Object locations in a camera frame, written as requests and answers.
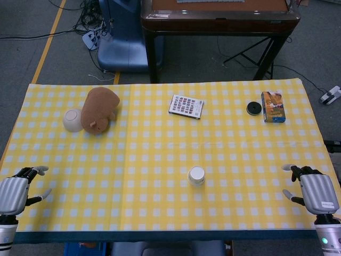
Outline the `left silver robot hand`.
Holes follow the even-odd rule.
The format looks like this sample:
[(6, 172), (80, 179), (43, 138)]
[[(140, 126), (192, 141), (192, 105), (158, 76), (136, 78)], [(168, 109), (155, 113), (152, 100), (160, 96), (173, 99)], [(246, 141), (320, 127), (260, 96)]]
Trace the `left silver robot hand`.
[(1, 182), (1, 215), (18, 215), (26, 206), (43, 201), (52, 191), (28, 197), (30, 184), (36, 175), (44, 176), (48, 166), (24, 167), (16, 175)]

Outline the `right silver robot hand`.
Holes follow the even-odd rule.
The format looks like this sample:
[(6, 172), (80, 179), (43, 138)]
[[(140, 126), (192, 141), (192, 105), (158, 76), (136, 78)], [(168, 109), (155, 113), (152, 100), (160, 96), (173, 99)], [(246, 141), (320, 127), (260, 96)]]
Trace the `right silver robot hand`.
[(291, 171), (291, 181), (299, 181), (302, 197), (294, 196), (284, 189), (282, 192), (290, 201), (300, 204), (315, 215), (334, 214), (339, 210), (337, 195), (331, 178), (309, 166), (298, 167), (292, 164), (282, 166)]

